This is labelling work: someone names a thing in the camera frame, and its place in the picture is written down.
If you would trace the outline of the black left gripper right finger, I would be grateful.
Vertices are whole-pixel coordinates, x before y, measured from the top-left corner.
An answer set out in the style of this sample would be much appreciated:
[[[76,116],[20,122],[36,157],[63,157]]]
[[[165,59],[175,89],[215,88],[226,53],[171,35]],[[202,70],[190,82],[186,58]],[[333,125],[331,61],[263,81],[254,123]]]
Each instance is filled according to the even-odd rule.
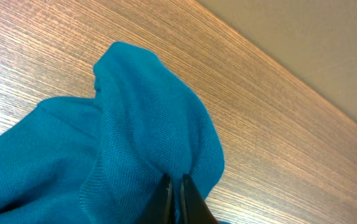
[[[181,224],[219,224],[189,174],[183,175],[179,196]]]

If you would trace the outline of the dark blue shirt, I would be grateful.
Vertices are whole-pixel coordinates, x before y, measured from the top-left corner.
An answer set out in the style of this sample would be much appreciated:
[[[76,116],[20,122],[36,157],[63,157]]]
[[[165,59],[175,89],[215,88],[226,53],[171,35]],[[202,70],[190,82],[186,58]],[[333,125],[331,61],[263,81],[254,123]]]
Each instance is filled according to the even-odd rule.
[[[146,49],[115,42],[95,96],[41,101],[0,135],[0,223],[133,223],[164,175],[207,197],[224,153],[202,101]]]

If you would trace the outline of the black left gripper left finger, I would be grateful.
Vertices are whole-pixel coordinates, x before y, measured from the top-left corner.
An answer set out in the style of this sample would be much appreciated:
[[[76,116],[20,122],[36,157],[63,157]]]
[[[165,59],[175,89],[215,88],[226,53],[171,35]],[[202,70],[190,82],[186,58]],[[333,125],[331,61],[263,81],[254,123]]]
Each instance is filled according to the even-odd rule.
[[[164,175],[153,192],[143,213],[138,217],[137,224],[173,224],[174,223],[174,192],[173,182]]]

